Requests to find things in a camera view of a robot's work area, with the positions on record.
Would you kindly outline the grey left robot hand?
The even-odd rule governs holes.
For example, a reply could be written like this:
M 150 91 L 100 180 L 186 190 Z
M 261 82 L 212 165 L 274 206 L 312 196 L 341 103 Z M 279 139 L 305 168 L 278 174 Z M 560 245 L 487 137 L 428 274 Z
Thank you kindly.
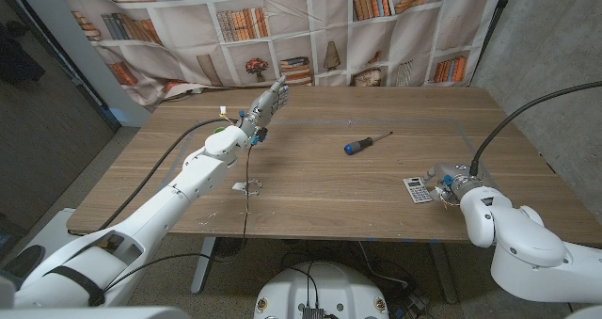
M 288 102 L 287 77 L 281 76 L 270 88 L 260 95 L 249 107 L 238 127 L 249 137 L 266 127 L 276 112 Z

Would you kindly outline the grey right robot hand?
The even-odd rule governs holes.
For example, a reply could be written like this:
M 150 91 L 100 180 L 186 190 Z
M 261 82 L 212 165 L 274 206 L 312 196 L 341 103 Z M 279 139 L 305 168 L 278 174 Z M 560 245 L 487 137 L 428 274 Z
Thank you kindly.
M 445 206 L 459 206 L 469 190 L 483 186 L 483 180 L 470 173 L 470 166 L 453 163 L 435 164 L 426 171 L 423 181 L 435 182 L 431 195 L 437 194 Z

